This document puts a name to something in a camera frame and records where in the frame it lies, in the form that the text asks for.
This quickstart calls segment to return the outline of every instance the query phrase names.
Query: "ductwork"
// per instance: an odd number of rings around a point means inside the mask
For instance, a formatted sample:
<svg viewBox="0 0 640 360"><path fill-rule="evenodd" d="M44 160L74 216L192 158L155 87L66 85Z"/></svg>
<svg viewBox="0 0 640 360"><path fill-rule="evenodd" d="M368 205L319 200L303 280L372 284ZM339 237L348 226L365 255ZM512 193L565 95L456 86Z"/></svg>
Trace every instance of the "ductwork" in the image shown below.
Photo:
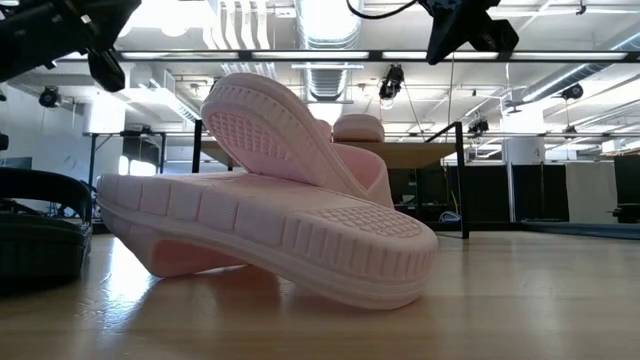
<svg viewBox="0 0 640 360"><path fill-rule="evenodd" d="M638 24L628 28L615 38L599 47L600 51L638 51L640 50L640 27ZM608 68L611 63L568 65L527 87L521 94L522 101L515 105L536 102L577 84L578 82Z"/></svg>
<svg viewBox="0 0 640 360"><path fill-rule="evenodd" d="M363 0L350 0L362 9ZM358 42L360 18L354 16L344 0L296 0L298 35L301 47L310 50L353 49ZM305 70L305 83L318 101L339 100L345 93L348 70Z"/></svg>

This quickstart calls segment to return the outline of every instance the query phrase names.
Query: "wooden surface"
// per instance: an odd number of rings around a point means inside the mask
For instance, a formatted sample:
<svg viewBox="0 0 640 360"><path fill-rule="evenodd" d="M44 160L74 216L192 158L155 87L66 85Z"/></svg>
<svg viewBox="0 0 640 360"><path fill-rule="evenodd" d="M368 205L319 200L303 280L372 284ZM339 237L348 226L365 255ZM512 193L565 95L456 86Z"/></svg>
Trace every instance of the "wooden surface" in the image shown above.
<svg viewBox="0 0 640 360"><path fill-rule="evenodd" d="M170 280L94 238L84 278L0 299L0 359L638 359L640 243L441 238L424 297L335 304L254 267Z"/></svg>
<svg viewBox="0 0 640 360"><path fill-rule="evenodd" d="M340 143L378 154L389 169L420 169L456 152L455 144L440 143ZM229 166L233 162L216 141L203 141L202 152Z"/></svg>

